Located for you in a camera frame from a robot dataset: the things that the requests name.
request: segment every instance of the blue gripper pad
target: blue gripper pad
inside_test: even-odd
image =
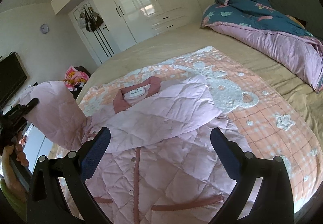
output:
[[[241,177],[241,156],[244,154],[243,151],[237,143],[229,141],[219,128],[214,128],[211,131],[210,139],[229,178],[238,182]]]
[[[89,150],[81,161],[80,178],[84,182],[93,176],[101,158],[104,155],[107,147],[110,144],[111,133],[106,127],[101,128],[93,140],[87,141],[83,144],[89,144]]]

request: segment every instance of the clock face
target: clock face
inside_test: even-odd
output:
[[[41,25],[41,27],[40,27],[40,31],[41,31],[43,34],[47,34],[47,33],[49,32],[49,27],[48,27],[48,25],[46,25],[46,24]]]

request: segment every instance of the silver screw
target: silver screw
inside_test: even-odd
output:
[[[283,161],[283,159],[282,159],[280,156],[275,157],[275,160],[276,160],[277,162],[282,162],[282,161]]]
[[[70,153],[67,154],[67,156],[69,158],[74,158],[76,156],[76,152],[75,151],[71,151]]]
[[[46,159],[46,157],[45,157],[45,156],[40,156],[40,157],[38,158],[38,161],[39,161],[39,162],[43,162],[43,161],[45,161],[45,159]]]
[[[247,151],[244,155],[246,158],[253,158],[254,157],[254,155],[249,151]]]

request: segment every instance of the pink collar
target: pink collar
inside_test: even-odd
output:
[[[127,110],[131,105],[128,104],[127,101],[124,99],[124,94],[135,90],[139,87],[146,86],[150,84],[150,88],[148,89],[148,93],[145,96],[150,97],[156,93],[159,92],[160,89],[160,78],[157,76],[151,76],[150,78],[146,79],[144,82],[138,84],[138,85],[133,85],[133,86],[128,86],[122,89],[118,90],[118,93],[116,97],[113,100],[113,108],[114,108],[114,113],[119,113],[121,111]]]

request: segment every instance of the beige bed sheet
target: beige bed sheet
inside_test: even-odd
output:
[[[304,118],[322,147],[323,93],[316,94],[288,69],[256,49],[209,28],[199,29],[199,26],[199,23],[183,26],[117,54],[93,73],[77,98],[77,103],[80,103],[88,89],[94,85],[106,84],[138,68],[211,45],[257,73],[281,94]]]

